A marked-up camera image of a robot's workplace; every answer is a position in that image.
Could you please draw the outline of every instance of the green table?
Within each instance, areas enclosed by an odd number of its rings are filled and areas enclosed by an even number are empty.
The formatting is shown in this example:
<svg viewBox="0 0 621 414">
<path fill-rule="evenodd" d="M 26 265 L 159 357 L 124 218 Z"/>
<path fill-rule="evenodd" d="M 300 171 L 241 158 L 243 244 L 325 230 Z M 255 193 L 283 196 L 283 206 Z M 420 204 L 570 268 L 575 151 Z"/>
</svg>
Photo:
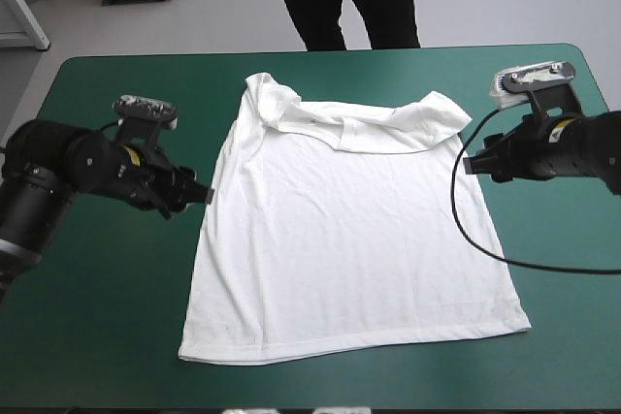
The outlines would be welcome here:
<svg viewBox="0 0 621 414">
<path fill-rule="evenodd" d="M 492 77 L 566 59 L 585 112 L 605 111 L 569 45 L 75 58 L 40 117 L 88 127 L 133 93 L 179 107 L 163 146 L 209 182 L 244 78 L 267 71 L 307 100 L 395 107 L 438 90 L 479 121 Z M 515 126 L 510 110 L 484 131 Z M 474 125 L 465 131 L 470 133 Z M 481 147 L 481 140 L 474 147 Z M 509 257 L 619 267 L 621 206 L 595 179 L 481 178 Z M 78 197 L 43 263 L 0 308 L 0 406 L 545 409 L 621 407 L 621 278 L 512 269 L 533 323 L 526 334 L 350 351 L 260 367 L 177 358 L 204 208 L 166 222 L 121 202 Z"/>
</svg>

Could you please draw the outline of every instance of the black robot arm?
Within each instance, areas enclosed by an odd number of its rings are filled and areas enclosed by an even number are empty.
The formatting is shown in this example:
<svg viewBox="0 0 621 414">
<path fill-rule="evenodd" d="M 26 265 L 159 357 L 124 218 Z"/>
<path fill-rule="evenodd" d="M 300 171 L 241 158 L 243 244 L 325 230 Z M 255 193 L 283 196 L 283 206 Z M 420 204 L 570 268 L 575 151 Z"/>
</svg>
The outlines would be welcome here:
<svg viewBox="0 0 621 414">
<path fill-rule="evenodd" d="M 0 185 L 0 301 L 22 272 L 36 266 L 76 193 L 158 209 L 167 219 L 212 190 L 192 169 L 173 165 L 157 144 L 174 129 L 176 109 L 165 102 L 122 96 L 113 141 L 103 131 L 35 119 L 10 138 Z"/>
<path fill-rule="evenodd" d="M 621 111 L 586 116 L 571 86 L 574 76 L 568 62 L 500 72 L 492 92 L 500 110 L 528 103 L 532 112 L 507 134 L 485 138 L 484 148 L 464 159 L 466 172 L 498 182 L 598 177 L 621 194 Z"/>
</svg>

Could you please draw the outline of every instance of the t-shirt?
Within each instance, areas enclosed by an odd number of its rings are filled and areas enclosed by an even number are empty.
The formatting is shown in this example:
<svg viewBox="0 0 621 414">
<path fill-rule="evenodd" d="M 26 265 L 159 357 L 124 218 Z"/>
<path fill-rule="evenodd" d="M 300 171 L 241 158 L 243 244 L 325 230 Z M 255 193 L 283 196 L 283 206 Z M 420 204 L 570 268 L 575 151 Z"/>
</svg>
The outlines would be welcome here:
<svg viewBox="0 0 621 414">
<path fill-rule="evenodd" d="M 449 185 L 470 118 L 432 92 L 397 109 L 303 102 L 246 79 L 221 148 L 179 356 L 263 365 L 369 346 L 521 332 L 507 266 L 472 248 Z M 476 176 L 466 230 L 502 254 Z"/>
</svg>

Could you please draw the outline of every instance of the gray floor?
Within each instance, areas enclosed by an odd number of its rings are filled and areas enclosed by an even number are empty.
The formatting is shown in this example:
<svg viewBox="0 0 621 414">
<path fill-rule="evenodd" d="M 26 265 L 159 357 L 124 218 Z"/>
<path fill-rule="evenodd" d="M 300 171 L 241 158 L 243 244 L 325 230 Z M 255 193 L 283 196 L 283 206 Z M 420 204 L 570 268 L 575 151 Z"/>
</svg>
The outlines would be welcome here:
<svg viewBox="0 0 621 414">
<path fill-rule="evenodd" d="M 579 46 L 612 109 L 621 109 L 620 5 L 621 0 L 416 0 L 423 47 Z M 282 0 L 168 0 L 106 7 L 96 0 L 48 0 L 31 8 L 52 47 L 47 52 L 0 49 L 3 141 L 36 114 L 58 68 L 70 57 L 303 49 Z M 349 48 L 369 47 L 349 0 L 342 27 Z"/>
</svg>

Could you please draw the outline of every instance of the wire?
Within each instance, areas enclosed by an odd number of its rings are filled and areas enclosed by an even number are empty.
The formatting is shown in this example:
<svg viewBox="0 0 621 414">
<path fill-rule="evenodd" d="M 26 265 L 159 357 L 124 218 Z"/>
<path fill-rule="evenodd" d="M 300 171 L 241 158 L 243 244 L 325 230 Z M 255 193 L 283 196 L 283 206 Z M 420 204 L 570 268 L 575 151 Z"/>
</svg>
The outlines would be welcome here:
<svg viewBox="0 0 621 414">
<path fill-rule="evenodd" d="M 108 128 L 112 128 L 113 126 L 116 126 L 118 124 L 118 121 L 111 121 L 110 123 L 108 123 L 107 125 L 102 126 L 99 130 L 100 133 L 103 133 L 104 131 L 106 131 Z"/>
<path fill-rule="evenodd" d="M 464 153 L 466 152 L 466 150 L 468 149 L 468 147 L 470 146 L 474 138 L 476 138 L 476 135 L 478 135 L 478 133 L 481 131 L 485 123 L 487 123 L 490 120 L 490 118 L 492 118 L 498 112 L 499 112 L 498 109 L 494 109 L 493 111 L 488 113 L 485 116 L 485 118 L 481 120 L 481 122 L 478 124 L 474 132 L 470 135 L 470 137 L 464 143 L 464 146 L 462 147 L 462 149 L 459 151 L 459 154 L 457 155 L 457 160 L 455 160 L 455 165 L 453 166 L 453 173 L 451 175 L 451 180 L 450 180 L 450 203 L 451 203 L 451 208 L 453 210 L 453 218 L 455 219 L 457 228 L 459 228 L 459 231 L 464 236 L 466 241 L 469 242 L 473 247 L 481 251 L 483 254 L 487 254 L 489 257 L 496 259 L 497 261 L 504 262 L 512 266 L 524 267 L 526 269 L 534 269 L 536 271 L 556 271 L 560 273 L 577 273 L 577 274 L 583 274 L 583 275 L 620 275 L 621 269 L 584 269 L 584 268 L 573 268 L 573 267 L 556 267 L 556 266 L 545 266 L 543 264 L 533 264 L 530 262 L 522 262 L 522 261 L 516 261 L 514 259 L 508 259 L 503 256 L 499 256 L 498 254 L 494 254 L 491 251 L 488 251 L 487 249 L 485 249 L 483 246 L 481 246 L 480 244 L 478 244 L 477 242 L 475 242 L 472 238 L 468 236 L 468 234 L 466 233 L 466 230 L 464 230 L 462 223 L 459 221 L 459 216 L 457 215 L 457 207 L 455 206 L 455 179 L 457 177 L 457 169 L 459 168 L 459 163 L 461 162 L 461 159 Z"/>
</svg>

